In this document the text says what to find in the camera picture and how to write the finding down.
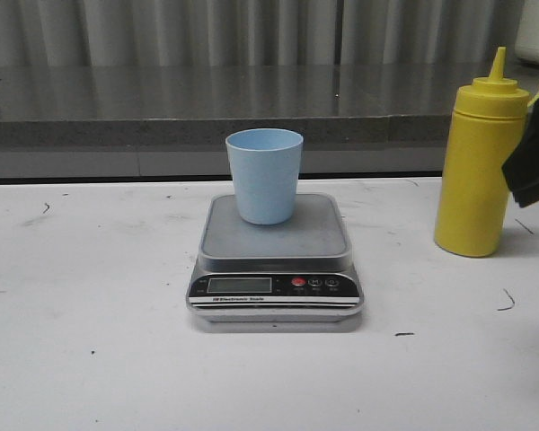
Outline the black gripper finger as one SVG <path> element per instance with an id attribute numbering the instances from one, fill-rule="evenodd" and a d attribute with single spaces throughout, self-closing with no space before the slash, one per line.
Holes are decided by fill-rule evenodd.
<path id="1" fill-rule="evenodd" d="M 502 171 L 508 189 L 520 207 L 539 202 L 539 99 L 524 135 L 502 165 Z"/>

